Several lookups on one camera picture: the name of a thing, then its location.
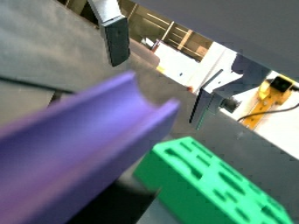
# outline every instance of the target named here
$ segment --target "white surface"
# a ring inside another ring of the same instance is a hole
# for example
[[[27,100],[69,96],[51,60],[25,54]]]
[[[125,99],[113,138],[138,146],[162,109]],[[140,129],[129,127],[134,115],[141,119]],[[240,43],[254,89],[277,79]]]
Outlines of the white surface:
[[[154,42],[153,42],[149,38],[145,38],[145,39],[144,39],[144,42],[145,42],[145,44],[146,44],[148,46],[153,47]]]
[[[198,70],[200,63],[164,43],[160,43],[154,55],[160,58],[158,67],[164,69],[162,74],[181,85],[188,86],[189,79],[196,73],[194,71]]]
[[[216,42],[212,43],[209,50],[200,62],[198,72],[190,77],[188,86],[193,87],[194,94],[198,93],[198,87],[209,80],[214,73],[222,69],[221,74],[209,84],[205,90],[210,93],[217,88],[241,76],[230,72],[230,65],[236,58],[236,53]]]
[[[117,0],[88,0],[88,4],[101,24],[121,15]]]

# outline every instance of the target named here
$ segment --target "wire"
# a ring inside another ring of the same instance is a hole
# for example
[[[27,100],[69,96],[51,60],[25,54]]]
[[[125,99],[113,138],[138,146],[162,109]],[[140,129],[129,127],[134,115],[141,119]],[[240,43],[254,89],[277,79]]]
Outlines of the wire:
[[[254,114],[250,114],[250,115],[244,115],[241,116],[237,121],[250,117],[250,116],[258,116],[258,115],[265,115],[265,114],[273,114],[273,113],[280,113],[280,112],[285,112],[285,111],[289,111],[292,109],[296,109],[299,107],[299,103],[292,106],[290,108],[284,108],[284,109],[277,109],[277,110],[272,110],[272,111],[265,111],[265,112],[258,112],[258,113],[254,113]]]

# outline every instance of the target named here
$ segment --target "gray surface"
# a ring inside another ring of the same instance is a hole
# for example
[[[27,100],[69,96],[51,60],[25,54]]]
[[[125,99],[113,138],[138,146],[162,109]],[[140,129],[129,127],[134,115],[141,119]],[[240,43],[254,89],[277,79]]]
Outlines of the gray surface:
[[[170,141],[173,138],[166,136],[161,142]],[[133,187],[138,191],[145,190],[145,187],[140,184],[140,182],[133,177],[133,171],[141,162],[142,158],[140,158],[134,164],[125,170],[118,180],[122,184]],[[164,207],[164,204],[158,199],[153,200],[152,205],[146,208],[142,217],[140,218],[136,224],[178,224],[180,222],[174,219],[174,217],[169,214],[169,211]]]
[[[299,80],[296,0],[133,0],[249,59]]]
[[[100,31],[54,0],[0,5],[0,75],[78,91],[128,69],[108,64]]]
[[[51,91],[0,81],[0,127],[47,107]]]
[[[193,136],[299,221],[299,161],[222,113],[206,113]]]
[[[138,88],[149,102],[161,104],[169,98],[176,98],[181,102],[170,136],[176,138],[193,134],[196,130],[189,125],[189,117],[196,95],[188,92],[184,86],[158,74],[141,60],[132,60],[130,66],[136,71]]]

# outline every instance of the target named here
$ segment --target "green plastic block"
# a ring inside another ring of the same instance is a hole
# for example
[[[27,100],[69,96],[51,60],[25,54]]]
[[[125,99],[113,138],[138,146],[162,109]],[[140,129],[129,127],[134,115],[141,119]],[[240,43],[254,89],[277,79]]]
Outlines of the green plastic block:
[[[134,176],[185,224],[288,224],[282,206],[190,137],[158,143]]]

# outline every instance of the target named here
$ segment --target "purple plastic piece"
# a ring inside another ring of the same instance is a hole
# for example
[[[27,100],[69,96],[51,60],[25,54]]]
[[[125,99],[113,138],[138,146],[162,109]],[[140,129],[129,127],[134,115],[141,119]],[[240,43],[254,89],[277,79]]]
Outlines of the purple plastic piece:
[[[0,129],[0,223],[63,223],[168,134],[126,72]]]

